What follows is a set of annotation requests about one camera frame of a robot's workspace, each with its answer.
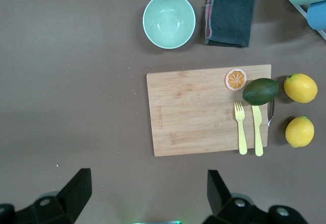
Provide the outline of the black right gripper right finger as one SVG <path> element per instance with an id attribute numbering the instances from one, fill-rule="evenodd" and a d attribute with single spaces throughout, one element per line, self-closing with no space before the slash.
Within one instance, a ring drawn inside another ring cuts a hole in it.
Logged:
<path id="1" fill-rule="evenodd" d="M 217 170 L 208 170 L 207 198 L 212 215 L 204 223 L 307 223 L 288 206 L 274 205 L 264 212 L 242 197 L 233 197 Z"/>

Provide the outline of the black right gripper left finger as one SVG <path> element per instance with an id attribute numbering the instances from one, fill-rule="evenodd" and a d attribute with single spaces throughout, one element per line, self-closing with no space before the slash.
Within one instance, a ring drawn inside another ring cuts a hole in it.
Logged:
<path id="1" fill-rule="evenodd" d="M 24 209 L 1 204 L 1 223 L 75 223 L 91 195 L 91 169 L 80 169 L 57 194 L 44 195 Z"/>

